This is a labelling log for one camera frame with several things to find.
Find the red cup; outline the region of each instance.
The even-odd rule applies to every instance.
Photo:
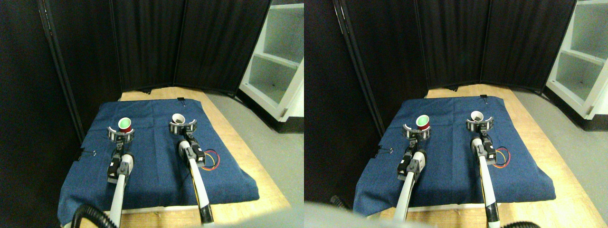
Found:
[[[125,117],[118,121],[118,128],[120,128],[120,132],[128,133],[131,131],[131,119]]]
[[[416,126],[419,130],[426,130],[430,126],[430,118],[427,115],[421,115],[416,118]]]
[[[185,123],[186,118],[184,116],[182,116],[182,114],[176,113],[176,114],[173,114],[173,116],[171,117],[171,121],[173,123]]]

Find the blue cloth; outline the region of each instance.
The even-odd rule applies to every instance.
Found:
[[[397,165],[408,146],[402,126],[416,127],[416,118],[423,114],[430,117],[430,138],[421,144],[428,157],[409,206],[483,203],[478,159],[470,146],[478,134],[469,132],[465,125],[473,111],[482,112],[485,119],[494,117],[494,128],[488,132],[494,148],[507,147],[512,155],[507,167],[488,167],[497,202],[555,199],[553,181],[536,166],[513,127],[504,101],[497,97],[488,97],[487,101],[480,97],[405,101],[379,143],[394,152],[369,160],[357,183],[354,211],[367,216],[397,205],[403,186],[397,179]],[[501,164],[503,158],[498,155]]]
[[[107,138],[106,128],[117,130],[122,117],[129,117],[135,129],[129,149],[134,167],[126,185],[123,209],[196,205],[190,171],[176,154],[176,144],[183,137],[169,132],[168,123],[174,113],[184,115],[188,122],[196,119],[198,128],[194,135],[201,148],[214,149],[220,156],[217,169],[199,169],[210,203],[259,199],[255,180],[238,166],[211,126],[201,103],[186,99],[185,104],[183,107],[177,99],[102,104],[82,145],[86,151],[97,151],[97,155],[72,164],[61,188],[58,209],[61,224],[70,222],[84,203],[110,210],[116,185],[108,183],[107,168],[116,145]]]

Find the white shelf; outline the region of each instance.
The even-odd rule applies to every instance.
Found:
[[[258,56],[260,58],[263,58],[265,60],[270,60],[273,61],[275,63],[284,65],[286,67],[289,67],[291,69],[298,69],[298,66],[300,65],[300,63],[296,63],[294,61],[291,60],[286,60],[284,58],[275,56],[275,55],[271,55],[271,54],[266,54],[266,53],[255,53],[255,56]]]
[[[576,5],[608,4],[608,0],[579,1]]]
[[[593,55],[585,54],[585,53],[579,52],[577,50],[567,50],[567,49],[564,49],[564,50],[562,50],[562,53],[569,54],[569,55],[571,55],[573,57],[580,58],[582,60],[591,62],[593,64],[597,64],[597,65],[600,65],[600,66],[603,66],[606,63],[605,59],[602,59],[602,58],[599,58],[599,57],[595,57]]]
[[[296,8],[304,8],[304,3],[300,3],[300,4],[286,4],[286,5],[272,5],[272,6],[270,6],[271,10],[276,10],[276,9],[296,9]]]

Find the red wire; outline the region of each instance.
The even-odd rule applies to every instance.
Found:
[[[205,154],[207,152],[213,152],[213,153],[215,153],[215,156],[218,157],[218,162],[213,166],[213,168],[202,168],[203,170],[211,171],[211,170],[218,168],[218,166],[219,166],[219,154],[217,152],[215,152],[214,150],[207,150],[207,151],[205,151]]]
[[[496,150],[505,150],[509,154],[509,159],[506,161],[506,163],[504,165],[495,165],[496,167],[499,167],[499,168],[505,168],[509,164],[509,162],[511,162],[511,152],[509,152],[509,150],[507,150],[506,148],[498,148]]]

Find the black curtain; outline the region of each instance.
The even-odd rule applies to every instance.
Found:
[[[174,84],[236,93],[270,0],[188,1]]]
[[[428,92],[416,2],[354,0],[341,4],[384,133],[403,101],[423,98]]]
[[[349,206],[380,136],[331,1],[306,2],[304,200]]]
[[[576,0],[492,1],[482,82],[541,91]]]
[[[479,83],[490,1],[418,1],[429,88]]]
[[[80,144],[39,12],[36,0],[0,1],[4,227],[59,226],[60,189]]]
[[[114,4],[122,91],[170,86],[185,1],[111,2]]]
[[[71,85],[83,135],[99,106],[121,96],[109,1],[46,1],[48,23]]]

